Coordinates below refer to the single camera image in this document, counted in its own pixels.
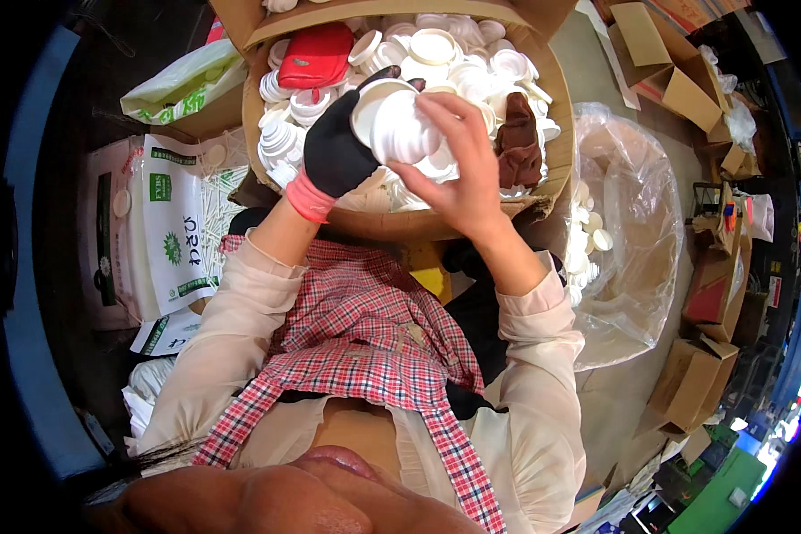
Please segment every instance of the red pouch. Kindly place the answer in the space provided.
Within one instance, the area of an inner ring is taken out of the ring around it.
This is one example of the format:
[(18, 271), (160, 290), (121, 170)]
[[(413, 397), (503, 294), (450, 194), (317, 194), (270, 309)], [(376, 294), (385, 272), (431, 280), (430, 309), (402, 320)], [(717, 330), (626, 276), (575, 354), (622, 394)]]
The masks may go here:
[(352, 42), (352, 32), (343, 22), (299, 30), (279, 67), (279, 87), (318, 89), (337, 84), (347, 72)]

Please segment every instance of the work glove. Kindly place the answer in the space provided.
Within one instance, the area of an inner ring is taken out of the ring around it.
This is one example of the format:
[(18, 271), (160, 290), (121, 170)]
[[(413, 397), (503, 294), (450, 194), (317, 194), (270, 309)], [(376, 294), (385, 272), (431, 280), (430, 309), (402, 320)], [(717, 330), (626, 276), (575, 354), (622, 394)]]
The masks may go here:
[[(348, 91), (321, 115), (306, 134), (299, 174), (285, 190), (288, 201), (306, 219), (325, 223), (336, 200), (356, 189), (380, 165), (371, 149), (352, 133), (350, 114), (360, 91), (372, 81), (397, 78), (400, 67), (386, 67)], [(424, 89), (424, 80), (410, 82)]]

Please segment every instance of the sleeve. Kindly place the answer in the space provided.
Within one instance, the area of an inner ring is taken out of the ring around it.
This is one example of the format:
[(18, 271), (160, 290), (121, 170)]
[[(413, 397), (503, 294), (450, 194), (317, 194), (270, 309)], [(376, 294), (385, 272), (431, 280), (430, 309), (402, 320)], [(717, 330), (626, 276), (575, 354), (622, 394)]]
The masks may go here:
[(305, 272), (266, 255), (249, 239), (229, 255), (202, 326), (160, 391), (140, 452), (208, 432), (231, 395), (263, 366), (270, 337), (294, 306)]
[(513, 480), (536, 532), (556, 532), (572, 514), (586, 460), (573, 362), (584, 347), (548, 252), (544, 280), (524, 296), (497, 295), (501, 336), (510, 342), (502, 406), (511, 418)]

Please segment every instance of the hand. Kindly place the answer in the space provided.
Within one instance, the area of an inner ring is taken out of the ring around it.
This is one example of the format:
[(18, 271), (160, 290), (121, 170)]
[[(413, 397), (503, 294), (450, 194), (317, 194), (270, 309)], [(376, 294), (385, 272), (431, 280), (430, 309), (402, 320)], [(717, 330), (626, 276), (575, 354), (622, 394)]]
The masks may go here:
[(435, 184), (412, 165), (390, 162), (406, 187), (472, 242), (497, 239), (510, 219), (502, 213), (499, 163), (480, 109), (448, 93), (416, 97), (416, 105), (445, 134), (459, 164), (459, 179)]
[(399, 67), (387, 67), (332, 103), (306, 134), (303, 165), (314, 186), (332, 198), (341, 198), (374, 174), (379, 163), (371, 149), (353, 135), (350, 114), (359, 91), (374, 80), (397, 78)]

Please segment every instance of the white long-sleeve shirt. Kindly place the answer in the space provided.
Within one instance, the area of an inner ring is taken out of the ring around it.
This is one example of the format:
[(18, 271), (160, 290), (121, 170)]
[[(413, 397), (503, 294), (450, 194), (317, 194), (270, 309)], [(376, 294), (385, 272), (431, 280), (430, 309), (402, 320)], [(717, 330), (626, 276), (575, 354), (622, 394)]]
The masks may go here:
[[(551, 257), (547, 252), (538, 256), (550, 272), (537, 287), (524, 296), (497, 294), (500, 334), (510, 342), (497, 408), (509, 411), (480, 409), (461, 421), (512, 534), (555, 532), (565, 525), (585, 471), (572, 371), (584, 340), (571, 329), (575, 316)], [(140, 452), (210, 432), (231, 395), (261, 370), (270, 337), (294, 305), (305, 272), (305, 267), (288, 267), (269, 257), (248, 239), (230, 255), (219, 291), (202, 314), (201, 329), (178, 355), (160, 392)], [(283, 464), (305, 453), (330, 398), (277, 402), (231, 468)], [(386, 409), (395, 426), (400, 481), (459, 509), (421, 416)]]

